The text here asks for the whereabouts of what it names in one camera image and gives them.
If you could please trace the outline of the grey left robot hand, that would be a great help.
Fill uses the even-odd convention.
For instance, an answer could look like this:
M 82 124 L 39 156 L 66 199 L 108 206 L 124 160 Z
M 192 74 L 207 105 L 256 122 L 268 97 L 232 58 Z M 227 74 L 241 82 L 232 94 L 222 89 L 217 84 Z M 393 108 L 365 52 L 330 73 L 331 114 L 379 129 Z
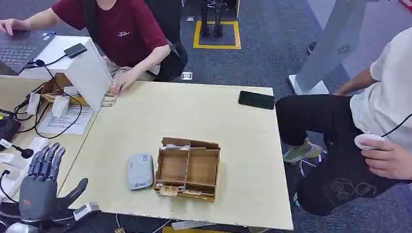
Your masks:
M 53 219 L 65 213 L 85 191 L 87 178 L 66 196 L 57 196 L 58 174 L 66 148 L 56 142 L 38 151 L 31 161 L 19 194 L 19 211 L 24 222 L 39 222 Z

